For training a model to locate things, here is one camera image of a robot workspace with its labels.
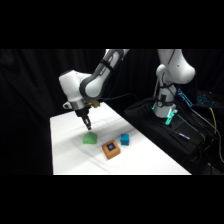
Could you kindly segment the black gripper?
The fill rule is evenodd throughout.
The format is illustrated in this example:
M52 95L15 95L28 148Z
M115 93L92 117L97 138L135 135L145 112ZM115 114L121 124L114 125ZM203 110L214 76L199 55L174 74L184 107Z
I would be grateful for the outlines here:
M82 109L76 110L75 113L78 117L81 117L83 119L84 124L86 125L88 130L91 130L91 121L89 119L89 110L90 106L85 106Z

